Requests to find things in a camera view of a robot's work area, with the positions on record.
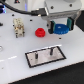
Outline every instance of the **round red button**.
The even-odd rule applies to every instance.
[[[35,31],[35,35],[37,37],[44,37],[45,36],[45,30],[43,28],[38,28],[36,31]]]

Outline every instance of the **table surface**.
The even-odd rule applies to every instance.
[[[84,12],[77,25],[84,31]],[[27,78],[12,84],[84,84],[84,62]]]

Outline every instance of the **black cable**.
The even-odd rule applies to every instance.
[[[2,3],[3,5],[5,5],[8,9],[21,13],[21,14],[27,14],[27,15],[32,15],[32,16],[46,16],[46,11],[45,8],[40,8],[39,10],[33,10],[31,12],[27,12],[27,11],[22,11],[22,10],[18,10],[10,5],[8,5],[7,3],[5,3],[4,1],[0,0],[0,3]]]
[[[31,12],[27,12],[27,11],[22,11],[22,10],[18,10],[10,5],[8,5],[7,3],[5,3],[4,1],[0,0],[0,3],[2,3],[3,5],[5,5],[8,9],[12,10],[12,11],[15,11],[15,12],[18,12],[18,13],[21,13],[21,14],[28,14],[28,15],[34,15],[32,14]]]

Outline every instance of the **connector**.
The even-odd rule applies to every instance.
[[[32,16],[47,16],[45,8],[31,11]]]

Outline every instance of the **small parts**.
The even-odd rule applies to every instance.
[[[38,28],[36,31],[35,31],[35,35],[37,37],[44,37],[45,36],[45,30],[43,28]]]
[[[24,36],[25,32],[24,32],[24,24],[22,22],[22,19],[21,18],[14,19],[13,23],[14,23],[16,38],[18,38],[19,36]]]

